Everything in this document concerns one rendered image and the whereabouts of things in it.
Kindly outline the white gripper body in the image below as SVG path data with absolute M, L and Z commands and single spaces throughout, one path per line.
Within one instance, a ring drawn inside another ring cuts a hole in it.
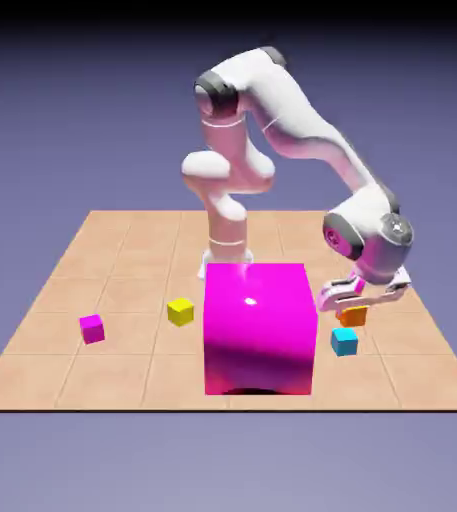
M 316 306 L 321 312 L 342 312 L 355 307 L 394 302 L 404 295 L 410 285 L 411 279 L 408 272 L 404 267 L 400 267 L 381 294 L 367 296 L 363 294 L 366 281 L 352 272 L 345 279 L 326 282 L 317 295 Z

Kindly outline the small orange cube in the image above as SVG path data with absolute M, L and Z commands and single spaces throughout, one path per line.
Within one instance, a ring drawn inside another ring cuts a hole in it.
M 338 311 L 335 317 L 344 328 L 362 327 L 366 324 L 368 306 L 358 306 Z

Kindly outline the small cyan cube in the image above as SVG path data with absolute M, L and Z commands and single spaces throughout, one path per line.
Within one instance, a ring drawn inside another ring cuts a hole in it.
M 331 333 L 331 346 L 338 357 L 356 355 L 358 336 L 352 328 L 334 328 Z

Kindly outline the small yellow cube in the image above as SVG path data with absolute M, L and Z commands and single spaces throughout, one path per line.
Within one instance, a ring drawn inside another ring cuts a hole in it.
M 186 298 L 177 298 L 167 303 L 168 320 L 181 327 L 194 320 L 194 304 Z

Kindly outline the small magenta cube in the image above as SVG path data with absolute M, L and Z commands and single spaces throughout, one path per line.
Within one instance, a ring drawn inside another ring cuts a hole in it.
M 99 314 L 81 317 L 79 325 L 85 344 L 97 343 L 105 339 L 104 325 Z

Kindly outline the large magenta box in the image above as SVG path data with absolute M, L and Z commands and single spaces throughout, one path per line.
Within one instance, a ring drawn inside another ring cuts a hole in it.
M 205 393 L 309 395 L 317 330 L 318 313 L 303 264 L 208 264 Z

